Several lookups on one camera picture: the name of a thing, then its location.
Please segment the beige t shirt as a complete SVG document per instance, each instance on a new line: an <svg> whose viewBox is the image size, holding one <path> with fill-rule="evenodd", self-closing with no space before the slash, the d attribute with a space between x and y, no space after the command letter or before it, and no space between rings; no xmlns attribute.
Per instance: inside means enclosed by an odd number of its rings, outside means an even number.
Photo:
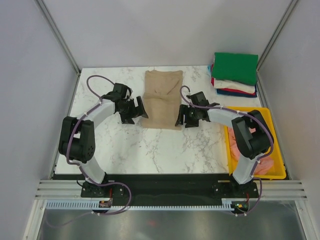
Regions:
<svg viewBox="0 0 320 240"><path fill-rule="evenodd" d="M180 126L176 126L176 122L182 102L182 83L181 70L145 72L143 104L148 118L142 119L143 128L181 130Z"/></svg>

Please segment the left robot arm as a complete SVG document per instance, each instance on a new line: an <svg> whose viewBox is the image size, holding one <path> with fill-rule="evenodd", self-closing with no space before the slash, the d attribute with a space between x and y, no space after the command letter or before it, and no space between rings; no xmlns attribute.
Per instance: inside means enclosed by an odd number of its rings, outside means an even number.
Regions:
<svg viewBox="0 0 320 240"><path fill-rule="evenodd" d="M58 151L84 176L83 198L103 198L110 191L108 175L95 157L95 129L116 113L119 113L121 123L128 125L135 123L134 118L148 118L141 96L133 99L127 93L109 92L79 117L66 116L62 121Z"/></svg>

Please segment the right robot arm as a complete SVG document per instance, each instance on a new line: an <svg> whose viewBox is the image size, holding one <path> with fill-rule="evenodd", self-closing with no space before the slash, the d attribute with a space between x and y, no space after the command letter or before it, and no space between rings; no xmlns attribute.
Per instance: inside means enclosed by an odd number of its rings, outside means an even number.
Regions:
<svg viewBox="0 0 320 240"><path fill-rule="evenodd" d="M233 129L240 155L230 176L228 191L234 197L242 196L254 187L254 171L261 158L273 150L274 138L263 115L257 109L242 112L221 105L194 107L182 104L175 125L195 128L200 120Z"/></svg>

